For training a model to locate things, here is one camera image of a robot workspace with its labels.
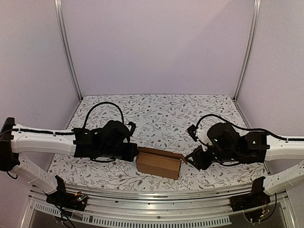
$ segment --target table surface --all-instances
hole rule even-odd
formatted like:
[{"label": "table surface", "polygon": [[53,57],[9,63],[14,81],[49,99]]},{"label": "table surface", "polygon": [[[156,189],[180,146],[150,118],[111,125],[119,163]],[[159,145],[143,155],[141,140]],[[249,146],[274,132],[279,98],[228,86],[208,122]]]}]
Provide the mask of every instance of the table surface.
[{"label": "table surface", "polygon": [[[132,142],[184,155],[199,145],[188,136],[186,129],[196,124],[203,115],[218,114],[239,126],[245,126],[231,98],[226,95],[98,95],[83,99],[69,128],[82,127],[88,110],[103,101],[119,105],[125,123],[132,121],[137,125]],[[102,105],[91,113],[87,128],[103,127],[109,120],[121,120],[120,114],[114,106]],[[201,127],[207,131],[217,122],[218,119],[208,117]],[[135,162],[116,160],[96,163],[88,158],[62,154],[55,154],[48,171],[69,184],[138,191],[215,189],[250,183],[266,175],[264,164],[260,163],[235,167],[214,163],[205,171],[182,163],[179,179],[172,180],[138,172]]]}]

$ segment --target white arm segment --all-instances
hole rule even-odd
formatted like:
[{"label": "white arm segment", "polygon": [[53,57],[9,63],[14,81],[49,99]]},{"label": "white arm segment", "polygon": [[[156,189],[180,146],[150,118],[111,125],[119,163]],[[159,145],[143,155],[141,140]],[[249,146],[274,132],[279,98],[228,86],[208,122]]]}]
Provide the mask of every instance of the white arm segment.
[{"label": "white arm segment", "polygon": [[267,195],[273,195],[276,192],[283,191],[290,187],[303,184],[304,181],[304,161],[284,170],[275,175],[266,176],[263,187]]},{"label": "white arm segment", "polygon": [[[304,138],[284,136],[285,138]],[[267,150],[265,161],[277,159],[304,159],[304,141],[282,141],[273,136],[267,136],[267,144],[270,149]]]},{"label": "white arm segment", "polygon": [[24,154],[19,154],[20,165],[16,165],[11,173],[26,179],[29,184],[36,185],[46,194],[57,191],[57,180],[54,175],[45,172]]},{"label": "white arm segment", "polygon": [[[196,136],[198,137],[199,140],[201,140],[203,143],[208,144],[208,145],[212,145],[211,140],[208,138],[207,136],[207,132],[205,132],[203,129],[198,129],[196,131]],[[203,151],[206,151],[208,149],[207,146],[204,146],[203,144],[201,145],[203,148]]]},{"label": "white arm segment", "polygon": [[[31,129],[44,131],[44,129],[35,129],[17,124],[14,129]],[[71,130],[46,130],[53,132],[70,133]],[[14,139],[11,140],[11,150],[13,153],[22,152],[44,152],[44,153],[60,153],[73,156],[76,145],[75,135],[52,135],[31,132],[12,132]]]}]

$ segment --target brown cardboard box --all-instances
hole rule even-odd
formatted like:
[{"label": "brown cardboard box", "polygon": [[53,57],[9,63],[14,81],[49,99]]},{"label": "brown cardboard box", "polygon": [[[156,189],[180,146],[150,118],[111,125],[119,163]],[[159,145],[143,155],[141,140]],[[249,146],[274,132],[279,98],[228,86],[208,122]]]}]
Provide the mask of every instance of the brown cardboard box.
[{"label": "brown cardboard box", "polygon": [[162,151],[152,148],[138,147],[139,155],[136,164],[139,172],[177,180],[180,174],[181,160],[185,157],[180,153]]}]

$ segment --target white wall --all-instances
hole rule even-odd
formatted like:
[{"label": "white wall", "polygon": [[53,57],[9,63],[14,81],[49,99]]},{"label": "white wall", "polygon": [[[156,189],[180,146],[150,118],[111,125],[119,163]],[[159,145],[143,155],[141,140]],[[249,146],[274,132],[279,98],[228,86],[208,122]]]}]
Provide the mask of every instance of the white wall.
[{"label": "white wall", "polygon": [[[252,127],[304,135],[304,1],[264,0],[239,105]],[[273,172],[299,161],[270,163]],[[304,227],[304,186],[287,192]]]},{"label": "white wall", "polygon": [[84,95],[233,95],[253,0],[65,0]]},{"label": "white wall", "polygon": [[[62,129],[77,106],[54,1],[5,0],[0,7],[0,125]],[[51,156],[31,154],[44,169]],[[20,225],[30,185],[0,172],[0,227]]]}]

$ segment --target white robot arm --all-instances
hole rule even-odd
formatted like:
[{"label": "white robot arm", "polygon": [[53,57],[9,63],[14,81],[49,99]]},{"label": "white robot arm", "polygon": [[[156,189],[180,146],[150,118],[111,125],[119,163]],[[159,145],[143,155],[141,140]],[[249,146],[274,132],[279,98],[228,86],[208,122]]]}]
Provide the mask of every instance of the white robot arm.
[{"label": "white robot arm", "polygon": [[24,152],[60,153],[96,162],[108,162],[96,160],[98,157],[133,161],[138,150],[135,143],[129,142],[135,130],[135,125],[129,124],[131,131],[119,121],[109,121],[103,128],[93,130],[45,130],[15,124],[15,119],[9,117],[0,131],[0,171],[17,174],[42,189],[49,203],[83,211],[87,196],[66,192],[59,176],[42,170]]},{"label": "white robot arm", "polygon": [[[209,116],[217,117],[226,123],[217,123],[204,132],[198,128],[200,121]],[[233,128],[250,131],[244,136]],[[251,164],[277,159],[304,159],[304,137],[275,135],[268,130],[246,129],[230,123],[220,116],[208,114],[200,118],[196,126],[187,129],[194,141],[201,142],[187,162],[197,169],[207,169],[217,162],[223,166]],[[230,198],[233,211],[262,206],[270,202],[270,197],[277,192],[300,185],[304,180],[304,161],[275,175],[269,175],[253,181],[250,194]]]}]

